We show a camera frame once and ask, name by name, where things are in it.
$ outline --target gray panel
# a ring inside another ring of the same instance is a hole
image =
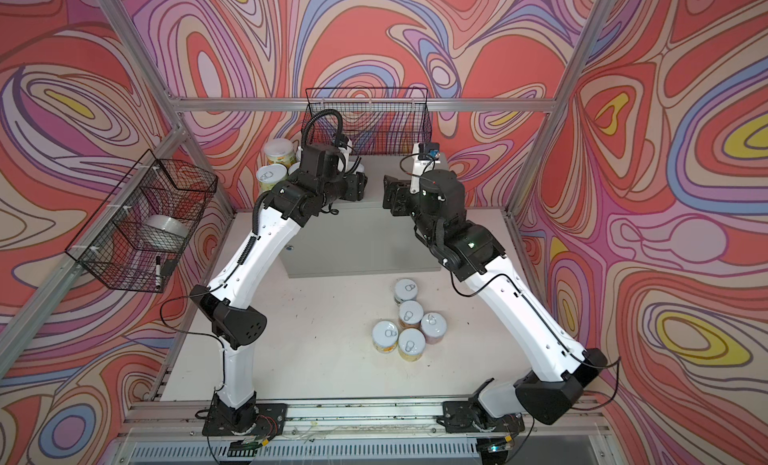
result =
[[[413,235],[410,217],[389,210],[343,209],[307,222],[283,250],[290,278],[436,271],[437,259]]]

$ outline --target wire basket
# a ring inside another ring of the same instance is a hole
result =
[[[213,173],[183,160],[155,159],[82,253],[75,257],[72,243],[67,253],[111,289],[162,292],[217,182]]]
[[[303,124],[321,110],[335,109],[355,154],[408,155],[413,144],[432,141],[428,97],[427,88],[419,86],[312,87],[306,89]],[[306,142],[331,144],[335,134],[336,119],[324,116],[309,130]]]

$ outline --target white plastic lid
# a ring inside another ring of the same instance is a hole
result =
[[[398,339],[400,351],[406,355],[420,355],[424,352],[427,342],[424,335],[415,328],[407,328],[402,331]]]
[[[373,326],[373,341],[379,347],[391,347],[395,345],[398,337],[397,325],[389,320],[382,320]]]
[[[428,311],[424,318],[422,318],[422,331],[424,335],[439,338],[446,334],[447,329],[448,323],[446,318],[434,311]]]
[[[418,294],[418,287],[410,278],[403,278],[395,284],[395,296],[400,300],[413,300],[416,294]]]
[[[293,153],[293,142],[288,139],[267,140],[263,150],[268,156],[279,157],[289,155]]]
[[[264,165],[256,172],[256,178],[263,183],[277,183],[285,179],[288,169],[282,163]]]
[[[400,304],[400,320],[408,325],[418,324],[424,317],[424,308],[416,300]]]

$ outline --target psychedelic wallpaper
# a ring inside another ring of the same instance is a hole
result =
[[[768,0],[620,0],[515,204],[628,463],[768,463],[766,104]]]
[[[5,327],[170,127],[95,0],[0,0],[0,30]],[[208,208],[163,296],[78,280],[0,381],[0,463],[96,463],[174,338],[159,323],[159,300],[200,280],[227,213]],[[178,322],[186,304],[174,304],[167,313]]]
[[[303,97],[311,86],[552,97],[592,0],[123,0],[173,95]],[[469,206],[504,206],[543,114],[433,114]],[[196,112],[187,124],[233,205],[253,207],[260,149],[302,114]]]

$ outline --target black mounting plate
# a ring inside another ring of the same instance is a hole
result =
[[[522,415],[512,414],[494,419],[490,418],[487,423],[480,423],[475,427],[475,423],[484,413],[478,413],[470,401],[446,401],[442,403],[441,425],[446,428],[448,433],[479,433],[506,432],[513,437],[525,430]]]
[[[219,411],[220,406],[222,405],[222,403],[219,402],[219,395],[216,393],[210,404],[210,408],[208,409],[205,425],[203,425],[203,435],[206,437],[233,437],[235,435],[242,435],[242,433],[238,433],[237,430],[237,428],[242,429],[242,425],[239,424],[240,427],[235,427],[232,422],[227,420]],[[285,403],[255,403],[253,406],[254,410],[252,413],[249,411],[249,413],[241,414],[244,417],[256,418],[254,425],[246,432],[247,435],[277,436],[283,434],[283,426],[285,425],[288,405]],[[271,418],[274,423],[272,423],[271,420],[260,418],[260,415]],[[277,425],[277,431],[274,431],[275,424]]]

